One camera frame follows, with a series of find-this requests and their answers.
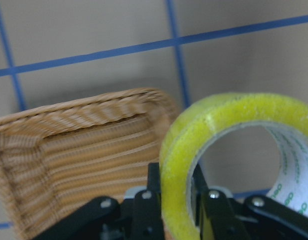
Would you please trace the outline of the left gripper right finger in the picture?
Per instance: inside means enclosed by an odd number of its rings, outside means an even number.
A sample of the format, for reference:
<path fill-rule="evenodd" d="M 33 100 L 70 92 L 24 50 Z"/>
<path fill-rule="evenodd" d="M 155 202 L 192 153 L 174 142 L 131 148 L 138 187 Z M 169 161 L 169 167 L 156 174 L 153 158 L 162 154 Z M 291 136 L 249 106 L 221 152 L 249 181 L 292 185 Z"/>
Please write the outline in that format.
<path fill-rule="evenodd" d="M 192 213 L 201 240 L 245 240 L 246 228 L 226 195 L 209 188 L 199 165 L 192 176 Z"/>

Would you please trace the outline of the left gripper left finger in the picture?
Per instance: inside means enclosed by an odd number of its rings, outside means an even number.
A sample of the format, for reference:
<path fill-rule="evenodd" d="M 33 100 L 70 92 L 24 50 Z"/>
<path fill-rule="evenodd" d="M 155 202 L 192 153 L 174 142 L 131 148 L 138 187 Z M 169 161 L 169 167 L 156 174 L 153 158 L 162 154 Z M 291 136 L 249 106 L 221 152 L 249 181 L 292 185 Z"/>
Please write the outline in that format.
<path fill-rule="evenodd" d="M 164 224 L 161 216 L 159 164 L 148 165 L 147 186 L 133 201 L 132 238 L 135 240 L 163 240 Z"/>

